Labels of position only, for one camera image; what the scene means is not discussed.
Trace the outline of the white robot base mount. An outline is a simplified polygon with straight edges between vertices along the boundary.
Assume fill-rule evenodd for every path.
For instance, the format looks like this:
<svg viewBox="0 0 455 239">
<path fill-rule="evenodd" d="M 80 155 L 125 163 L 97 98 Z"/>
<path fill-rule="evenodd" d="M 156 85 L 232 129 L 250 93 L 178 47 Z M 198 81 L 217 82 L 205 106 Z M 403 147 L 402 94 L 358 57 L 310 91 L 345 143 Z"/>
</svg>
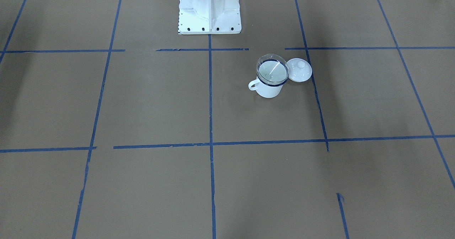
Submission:
<svg viewBox="0 0 455 239">
<path fill-rule="evenodd" d="M 179 0 L 179 34 L 239 34 L 241 31 L 239 0 Z"/>
</svg>

